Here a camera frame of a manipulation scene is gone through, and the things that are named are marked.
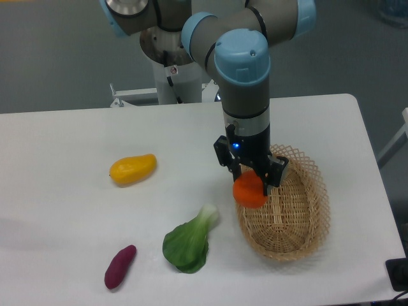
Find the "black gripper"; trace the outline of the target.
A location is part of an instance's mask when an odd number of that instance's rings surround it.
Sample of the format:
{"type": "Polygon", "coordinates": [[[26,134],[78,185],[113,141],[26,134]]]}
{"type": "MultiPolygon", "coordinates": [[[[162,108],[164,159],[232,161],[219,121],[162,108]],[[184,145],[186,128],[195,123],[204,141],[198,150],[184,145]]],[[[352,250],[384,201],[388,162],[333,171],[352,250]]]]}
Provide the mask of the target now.
{"type": "Polygon", "coordinates": [[[289,159],[270,155],[270,126],[262,132],[240,136],[238,129],[230,124],[226,136],[221,135],[214,143],[219,164],[226,166],[235,182],[242,174],[242,165],[266,170],[263,175],[263,194],[268,196],[279,187],[288,172],[289,159]]]}

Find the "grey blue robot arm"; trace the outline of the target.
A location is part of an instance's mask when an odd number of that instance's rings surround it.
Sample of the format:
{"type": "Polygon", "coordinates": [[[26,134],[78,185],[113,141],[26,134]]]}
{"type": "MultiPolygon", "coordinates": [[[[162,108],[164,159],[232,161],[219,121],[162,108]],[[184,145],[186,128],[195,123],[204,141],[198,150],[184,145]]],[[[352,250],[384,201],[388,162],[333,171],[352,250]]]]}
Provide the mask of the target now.
{"type": "Polygon", "coordinates": [[[118,36],[139,34],[152,63],[160,104],[201,101],[201,73],[218,86],[226,133],[215,142],[219,164],[235,179],[252,168],[263,194],[288,168],[270,152],[271,46],[316,23],[314,1],[246,1],[228,16],[193,13],[190,1],[101,1],[118,36]]]}

